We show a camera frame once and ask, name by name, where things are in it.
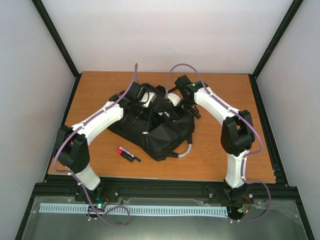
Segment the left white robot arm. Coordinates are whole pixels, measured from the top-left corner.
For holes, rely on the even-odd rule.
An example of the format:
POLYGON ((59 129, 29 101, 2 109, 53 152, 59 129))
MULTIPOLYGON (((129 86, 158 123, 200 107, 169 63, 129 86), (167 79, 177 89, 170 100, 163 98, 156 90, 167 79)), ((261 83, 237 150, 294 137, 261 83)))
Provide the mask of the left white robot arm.
POLYGON ((134 104, 143 109, 155 99, 156 94, 144 90, 140 84, 132 81, 122 94, 113 95, 98 111, 71 127, 62 125, 57 132, 53 168, 58 173, 66 173, 83 185, 86 195, 92 201, 103 198, 104 188, 101 179, 90 166, 89 145, 105 129, 121 120, 125 107, 134 104))

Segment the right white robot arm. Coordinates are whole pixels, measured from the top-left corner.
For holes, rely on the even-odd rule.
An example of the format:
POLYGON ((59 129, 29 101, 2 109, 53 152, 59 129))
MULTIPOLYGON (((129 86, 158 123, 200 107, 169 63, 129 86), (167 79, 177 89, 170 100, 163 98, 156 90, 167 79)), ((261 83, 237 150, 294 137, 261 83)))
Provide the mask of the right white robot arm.
POLYGON ((220 143, 227 153, 223 195, 228 202, 237 201, 245 193, 247 158, 259 136, 253 127, 251 113, 226 103, 202 80, 191 82, 183 75, 174 84, 186 104, 203 107, 221 124, 220 143))

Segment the black student bag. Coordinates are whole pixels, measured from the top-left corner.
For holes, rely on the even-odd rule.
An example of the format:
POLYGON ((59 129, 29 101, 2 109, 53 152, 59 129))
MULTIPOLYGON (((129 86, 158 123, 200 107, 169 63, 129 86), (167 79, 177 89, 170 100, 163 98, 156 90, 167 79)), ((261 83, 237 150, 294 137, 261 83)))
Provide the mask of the black student bag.
POLYGON ((187 156, 193 147, 195 117, 189 115, 173 120, 173 105, 160 90, 161 87, 154 87, 148 83, 139 85, 143 90, 156 94, 154 102, 150 105, 153 107, 150 125, 141 121, 124 124, 121 119, 109 126, 108 130, 137 145, 155 161, 187 156))

